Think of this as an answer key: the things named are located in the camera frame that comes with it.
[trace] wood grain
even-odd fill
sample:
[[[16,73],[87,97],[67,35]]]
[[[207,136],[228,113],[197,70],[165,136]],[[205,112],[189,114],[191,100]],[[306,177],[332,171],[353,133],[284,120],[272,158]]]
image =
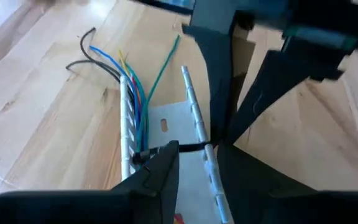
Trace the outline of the wood grain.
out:
[[[97,30],[85,44],[113,57],[121,48],[146,94],[180,34],[150,104],[185,99],[180,66],[187,65],[209,131],[206,65],[196,42],[180,30],[188,21],[124,0],[0,0],[0,192],[109,189],[119,182],[119,85],[93,65],[65,70],[84,58],[80,37],[92,27]],[[249,34],[237,30],[236,38],[254,43],[243,45],[252,46],[246,55],[254,51],[243,98],[268,49],[279,49],[282,40],[280,32],[258,26]],[[358,53],[339,82],[302,83],[236,144],[316,189],[358,189]]]

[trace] wire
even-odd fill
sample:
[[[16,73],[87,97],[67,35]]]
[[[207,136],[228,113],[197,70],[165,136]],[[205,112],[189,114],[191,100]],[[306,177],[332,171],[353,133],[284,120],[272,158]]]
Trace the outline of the wire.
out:
[[[78,61],[72,62],[66,66],[66,69],[69,70],[71,66],[79,64],[79,63],[94,63],[97,66],[101,67],[104,71],[108,72],[112,77],[114,77],[114,79],[118,83],[120,83],[120,79],[119,79],[120,74],[117,70],[113,69],[111,66],[107,65],[104,62],[100,62],[100,61],[95,60],[92,57],[90,57],[88,55],[88,53],[86,53],[86,51],[83,47],[83,42],[84,42],[85,37],[88,36],[90,33],[94,32],[95,30],[96,30],[96,28],[92,27],[92,29],[90,29],[88,32],[86,32],[80,40],[80,49],[81,49],[82,53],[84,54],[84,56],[86,58],[88,58],[88,60],[78,60]],[[128,92],[129,92],[129,98],[130,98],[131,104],[134,105],[134,95],[131,91],[128,90]]]
[[[137,83],[137,86],[139,87],[140,98],[141,98],[142,102],[146,102],[146,96],[145,96],[145,92],[144,92],[142,83],[140,82],[139,78],[137,77],[135,71],[131,68],[131,66],[129,66],[128,63],[126,63],[126,66],[129,70],[129,72],[135,78],[135,82]],[[136,132],[136,136],[138,136],[140,134],[142,134],[142,139],[143,139],[143,151],[148,150],[149,149],[149,109],[148,108],[146,108],[146,110],[145,110],[145,128],[142,133],[140,133],[140,131]]]
[[[105,56],[106,58],[108,58],[117,68],[118,70],[122,73],[122,74],[126,74],[126,72],[124,71],[124,69],[121,68],[121,66],[119,66],[119,64],[108,54],[104,53],[102,50],[100,50],[97,47],[94,47],[92,45],[89,46],[91,50]]]
[[[66,69],[69,70],[71,66],[73,65],[76,65],[76,64],[79,64],[79,63],[95,63],[94,61],[91,61],[91,60],[78,60],[78,61],[75,61],[75,62],[72,62],[72,63],[69,63],[67,66],[66,66]],[[112,77],[114,77],[114,79],[117,81],[117,82],[120,82],[119,80],[119,73],[111,68],[109,65],[106,65],[104,63],[102,63],[101,65],[99,65],[101,68],[103,68],[106,72],[108,72]]]
[[[127,66],[126,66],[126,64],[125,64],[124,56],[122,56],[121,49],[118,49],[118,56],[119,56],[119,60],[121,61],[121,66],[124,68],[125,73],[127,74],[127,76],[130,77],[130,73],[129,73],[128,68],[127,68]],[[139,104],[142,105],[142,100],[141,100],[141,98],[140,98],[140,93],[139,93],[139,91],[138,91],[138,89],[137,89],[136,82],[135,82],[134,80],[133,80],[132,82],[134,83],[135,88],[136,88],[136,94],[137,94],[137,97],[138,97],[138,99],[139,99]]]
[[[146,102],[143,104],[143,106],[142,106],[142,114],[141,114],[141,117],[140,117],[140,132],[142,132],[143,131],[143,123],[144,123],[144,119],[145,119],[145,110],[146,110],[146,108],[149,106],[149,103],[150,103],[150,100],[151,100],[151,98],[152,98],[152,96],[153,96],[153,93],[154,93],[154,90],[155,90],[155,88],[157,87],[157,84],[158,84],[158,82],[160,81],[160,79],[161,79],[161,76],[162,76],[162,73],[164,72],[164,70],[165,70],[165,67],[167,67],[167,64],[168,64],[168,62],[170,61],[170,59],[171,59],[171,57],[172,57],[172,55],[173,55],[173,53],[175,53],[175,51],[176,51],[176,49],[177,49],[177,47],[178,47],[178,43],[179,43],[179,40],[180,40],[180,36],[179,35],[177,35],[177,37],[176,37],[176,39],[175,39],[175,43],[173,44],[173,46],[172,46],[172,48],[171,48],[171,51],[169,51],[169,54],[168,54],[168,57],[165,59],[165,62],[164,62],[164,64],[162,65],[162,67],[161,67],[161,69],[160,69],[160,72],[158,73],[158,75],[157,75],[157,78],[155,79],[155,81],[154,81],[154,84],[153,84],[153,87],[152,87],[152,89],[150,90],[150,93],[149,93],[149,96],[147,97],[147,100],[146,100]]]
[[[95,51],[95,52],[97,52],[97,53],[99,53],[99,54],[101,54],[101,55],[103,55],[103,56],[105,56],[106,58],[108,58],[118,68],[118,70],[122,74],[126,74],[125,71],[121,68],[121,66],[119,66],[119,64],[110,55],[106,54],[105,52],[103,52],[99,48],[94,47],[92,45],[90,45],[90,49]],[[132,88],[132,92],[134,94],[134,97],[135,97],[136,89],[135,89],[134,84],[131,81],[131,78],[129,78],[127,75],[123,75],[123,77],[125,77],[128,80],[128,82],[129,82],[129,84],[130,84],[130,86]],[[135,102],[135,123],[136,123],[136,128],[139,128],[139,126],[140,126],[140,124],[139,124],[140,113],[139,113],[139,108],[137,106],[138,102],[137,102],[137,100],[135,98],[134,98],[134,102]]]
[[[118,50],[118,55],[119,55],[119,60],[121,61],[121,65],[124,67],[125,73],[127,74],[127,76],[129,76],[129,71],[128,71],[127,66],[125,64],[124,57],[122,56],[121,49]]]

